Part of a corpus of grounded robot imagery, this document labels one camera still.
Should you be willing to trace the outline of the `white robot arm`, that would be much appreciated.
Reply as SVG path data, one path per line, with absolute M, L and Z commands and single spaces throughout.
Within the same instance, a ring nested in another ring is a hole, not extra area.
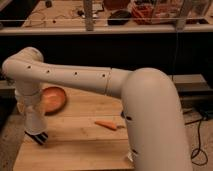
M 122 101 L 135 171 L 193 171 L 180 99 L 162 71 L 47 64 L 33 47 L 8 57 L 2 70 L 14 81 L 28 134 L 46 130 L 41 83 L 96 92 Z

